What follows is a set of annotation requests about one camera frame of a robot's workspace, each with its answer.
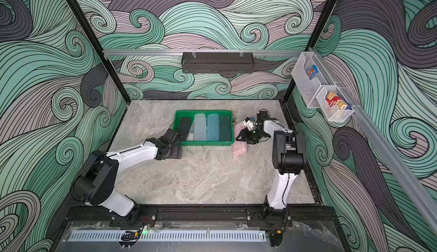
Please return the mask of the pink pencil case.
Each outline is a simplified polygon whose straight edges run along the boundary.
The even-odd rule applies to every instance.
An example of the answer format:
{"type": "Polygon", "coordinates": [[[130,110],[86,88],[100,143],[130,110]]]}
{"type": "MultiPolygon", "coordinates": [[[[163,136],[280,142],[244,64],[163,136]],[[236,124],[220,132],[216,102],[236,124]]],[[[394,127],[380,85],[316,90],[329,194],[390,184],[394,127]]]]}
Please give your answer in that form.
{"type": "Polygon", "coordinates": [[[248,147],[245,141],[237,141],[237,137],[239,136],[241,130],[244,130],[246,126],[244,122],[241,121],[234,126],[234,143],[232,144],[232,153],[235,156],[246,153],[248,147]]]}

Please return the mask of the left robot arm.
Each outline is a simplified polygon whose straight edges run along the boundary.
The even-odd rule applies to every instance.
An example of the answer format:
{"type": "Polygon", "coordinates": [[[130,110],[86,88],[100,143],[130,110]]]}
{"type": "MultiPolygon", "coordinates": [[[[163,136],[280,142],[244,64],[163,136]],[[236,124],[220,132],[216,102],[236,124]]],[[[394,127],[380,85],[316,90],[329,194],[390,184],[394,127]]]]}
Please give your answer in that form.
{"type": "Polygon", "coordinates": [[[146,161],[176,158],[182,140],[183,136],[177,131],[167,129],[160,138],[147,138],[142,144],[127,149],[107,153],[96,150],[88,156],[71,190],[92,206],[104,207],[121,217],[138,217],[137,203],[114,187],[118,175],[146,161]]]}

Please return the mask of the light blue pencil case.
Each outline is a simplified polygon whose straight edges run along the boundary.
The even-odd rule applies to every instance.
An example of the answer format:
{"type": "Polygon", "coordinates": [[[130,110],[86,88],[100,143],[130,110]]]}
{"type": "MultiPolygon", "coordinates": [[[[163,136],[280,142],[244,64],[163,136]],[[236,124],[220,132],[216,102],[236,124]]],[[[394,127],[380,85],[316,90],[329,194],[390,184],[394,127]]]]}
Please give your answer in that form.
{"type": "Polygon", "coordinates": [[[209,114],[207,116],[207,141],[220,140],[220,117],[218,114],[209,114]]]}

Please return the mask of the dark green pencil case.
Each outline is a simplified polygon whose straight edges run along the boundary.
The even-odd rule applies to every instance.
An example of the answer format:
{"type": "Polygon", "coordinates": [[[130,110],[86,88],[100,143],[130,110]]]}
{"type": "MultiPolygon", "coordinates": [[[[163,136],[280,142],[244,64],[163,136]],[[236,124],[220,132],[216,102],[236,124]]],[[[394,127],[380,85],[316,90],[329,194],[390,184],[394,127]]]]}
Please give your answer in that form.
{"type": "Polygon", "coordinates": [[[223,142],[232,141],[231,118],[229,116],[219,116],[219,139],[223,142]]]}

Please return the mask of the black pencil case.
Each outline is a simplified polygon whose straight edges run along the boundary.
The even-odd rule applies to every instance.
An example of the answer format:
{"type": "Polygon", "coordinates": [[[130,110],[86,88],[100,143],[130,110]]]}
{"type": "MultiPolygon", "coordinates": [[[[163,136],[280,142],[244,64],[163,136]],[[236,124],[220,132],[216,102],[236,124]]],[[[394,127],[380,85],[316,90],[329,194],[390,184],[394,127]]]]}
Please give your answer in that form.
{"type": "Polygon", "coordinates": [[[179,133],[179,140],[186,141],[192,124],[192,118],[181,117],[177,132],[179,133]]]}

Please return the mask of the frosted clear pencil case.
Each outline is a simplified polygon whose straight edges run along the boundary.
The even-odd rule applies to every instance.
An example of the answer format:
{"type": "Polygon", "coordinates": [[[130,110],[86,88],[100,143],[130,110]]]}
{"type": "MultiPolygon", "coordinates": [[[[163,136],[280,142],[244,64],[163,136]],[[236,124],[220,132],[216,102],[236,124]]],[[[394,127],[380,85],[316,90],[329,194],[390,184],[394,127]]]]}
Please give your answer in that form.
{"type": "Polygon", "coordinates": [[[194,116],[192,126],[188,133],[188,141],[206,141],[207,140],[207,121],[206,115],[198,113],[194,116]]]}

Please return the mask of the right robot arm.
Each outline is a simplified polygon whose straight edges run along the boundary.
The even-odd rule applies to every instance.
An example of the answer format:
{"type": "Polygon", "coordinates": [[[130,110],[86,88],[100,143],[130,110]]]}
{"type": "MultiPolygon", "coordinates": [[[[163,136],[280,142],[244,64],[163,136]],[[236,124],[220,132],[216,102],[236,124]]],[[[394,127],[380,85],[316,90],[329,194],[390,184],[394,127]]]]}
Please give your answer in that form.
{"type": "Polygon", "coordinates": [[[271,118],[261,118],[257,122],[246,118],[234,127],[234,135],[236,146],[273,141],[272,164],[276,173],[261,207],[261,217],[263,220],[285,217],[291,186],[306,165],[303,135],[271,118]]]}

